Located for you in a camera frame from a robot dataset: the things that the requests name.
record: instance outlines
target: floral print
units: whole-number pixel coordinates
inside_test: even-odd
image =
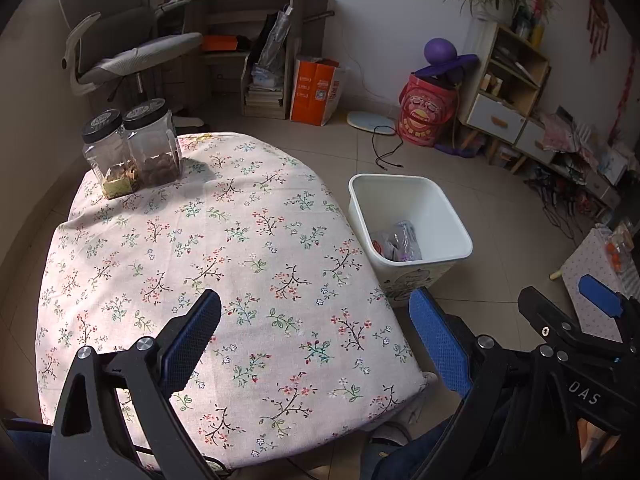
[[[251,137],[178,141],[180,181],[106,200],[89,173],[52,237],[35,331],[43,420],[79,347],[155,337],[206,288],[225,315],[169,403],[228,467],[302,452],[419,392],[412,350],[321,180]],[[144,446],[130,395],[118,397]]]

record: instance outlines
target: trash can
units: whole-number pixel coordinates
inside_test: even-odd
[[[406,304],[412,290],[431,286],[473,243],[455,209],[435,182],[421,176],[357,174],[349,181],[348,217],[391,306]],[[373,248],[369,233],[408,220],[422,259],[393,262]]]

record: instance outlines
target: purple ball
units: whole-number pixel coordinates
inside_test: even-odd
[[[424,59],[429,64],[438,65],[452,61],[458,56],[456,47],[444,38],[433,38],[424,46]]]

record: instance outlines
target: clear jar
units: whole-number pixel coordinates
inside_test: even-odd
[[[151,99],[132,108],[123,123],[131,155],[146,186],[162,186],[180,178],[182,153],[164,99]]]
[[[107,199],[130,194],[140,188],[138,170],[124,140],[122,117],[115,108],[105,110],[82,128],[82,154]]]

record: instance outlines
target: chair backrest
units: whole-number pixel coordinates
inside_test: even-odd
[[[154,10],[149,0],[59,0],[69,28],[100,12],[80,40],[78,72],[84,73],[104,58],[116,56],[149,39]]]

